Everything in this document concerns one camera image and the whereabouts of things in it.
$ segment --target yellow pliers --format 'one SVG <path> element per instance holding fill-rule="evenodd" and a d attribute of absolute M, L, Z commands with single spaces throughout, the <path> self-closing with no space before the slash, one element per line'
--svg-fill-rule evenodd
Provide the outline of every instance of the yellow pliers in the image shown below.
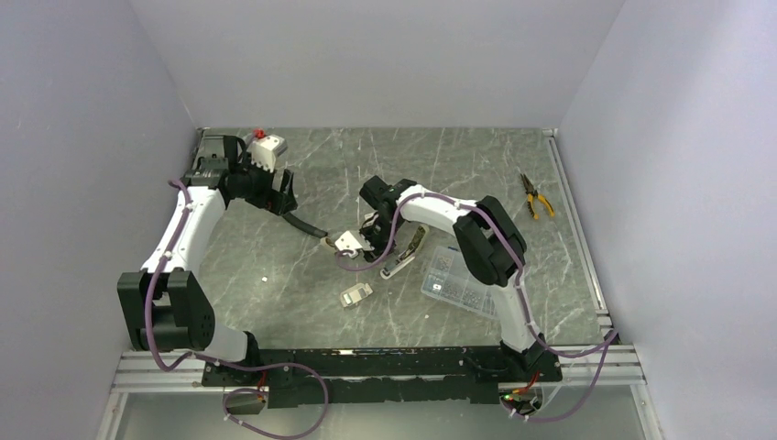
<path fill-rule="evenodd" d="M 540 215 L 537 214 L 537 211 L 534 211 L 534 199 L 539 200 L 545 205 L 545 208 L 548 210 L 548 214 L 550 214 L 551 217 L 555 216 L 556 212 L 553 211 L 551 203 L 548 202 L 548 199 L 546 199 L 544 195 L 540 194 L 537 189 L 534 188 L 534 185 L 531 184 L 531 181 L 526 177 L 526 174 L 522 173 L 520 179 L 523 182 L 523 188 L 526 190 L 526 200 L 528 201 L 526 205 L 529 206 L 529 214 L 534 217 L 534 220 L 540 219 Z"/>

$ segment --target plastic storage box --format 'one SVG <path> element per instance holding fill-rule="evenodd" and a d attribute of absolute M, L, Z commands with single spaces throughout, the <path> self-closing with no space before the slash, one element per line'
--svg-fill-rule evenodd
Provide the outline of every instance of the plastic storage box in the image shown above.
<path fill-rule="evenodd" d="M 421 292 L 486 318 L 497 319 L 488 286 L 469 273 L 461 252 L 452 247 L 438 246 L 434 250 Z"/>

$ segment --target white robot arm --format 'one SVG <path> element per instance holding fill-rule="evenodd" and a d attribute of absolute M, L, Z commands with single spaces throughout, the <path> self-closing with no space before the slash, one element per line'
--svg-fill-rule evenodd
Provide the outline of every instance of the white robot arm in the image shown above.
<path fill-rule="evenodd" d="M 290 171 L 283 171 L 278 189 L 273 185 L 278 155 L 285 150 L 283 138 L 261 131 L 247 142 L 234 136 L 202 138 L 192 169 L 181 179 L 186 191 L 179 192 L 162 239 L 140 271 L 126 272 L 118 282 L 135 349 L 149 350 L 144 311 L 152 295 L 158 350 L 189 349 L 231 362 L 257 351 L 253 336 L 217 322 L 197 275 L 213 228 L 231 200 L 245 199 L 276 215 L 297 207 Z M 165 294 L 169 305 L 161 301 Z"/>
<path fill-rule="evenodd" d="M 504 344 L 516 352 L 522 352 L 534 344 L 514 287 L 515 278 L 519 276 L 514 262 L 498 240 L 483 231 L 487 225 L 478 216 L 461 207 L 478 206 L 484 209 L 500 232 L 508 238 L 512 250 L 523 259 L 526 242 L 496 199 L 486 197 L 477 202 L 446 197 L 454 202 L 451 204 L 430 196 L 434 192 L 413 181 L 404 180 L 389 187 L 377 176 L 367 181 L 359 194 L 376 209 L 376 213 L 359 231 L 345 232 L 336 240 L 338 250 L 351 258 L 358 255 L 355 251 L 361 251 L 368 261 L 375 261 L 387 247 L 394 246 L 394 243 L 389 243 L 389 235 L 395 216 L 398 223 L 395 227 L 410 221 L 447 232 L 457 238 L 467 268 L 475 278 L 494 286 L 490 292 L 501 324 Z"/>

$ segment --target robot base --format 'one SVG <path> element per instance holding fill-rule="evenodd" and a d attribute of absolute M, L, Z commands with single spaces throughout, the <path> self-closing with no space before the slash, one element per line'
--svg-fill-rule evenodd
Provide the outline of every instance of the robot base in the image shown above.
<path fill-rule="evenodd" d="M 330 391 L 330 403 L 422 402 L 468 399 L 493 404 L 500 382 L 561 381 L 558 357 L 534 344 L 523 353 L 504 346 L 413 348 L 263 349 L 259 363 L 297 362 L 315 369 Z M 260 373 L 206 364 L 205 387 L 256 387 Z M 268 408 L 321 403 L 321 385 L 294 368 L 268 371 Z"/>

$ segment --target white enclosure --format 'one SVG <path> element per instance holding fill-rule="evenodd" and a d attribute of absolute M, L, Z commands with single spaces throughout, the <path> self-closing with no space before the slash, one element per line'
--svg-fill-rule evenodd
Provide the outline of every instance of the white enclosure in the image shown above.
<path fill-rule="evenodd" d="M 64 0 L 0 8 L 0 426 L 94 438 L 195 127 L 558 127 L 666 438 L 777 432 L 777 5 Z"/>

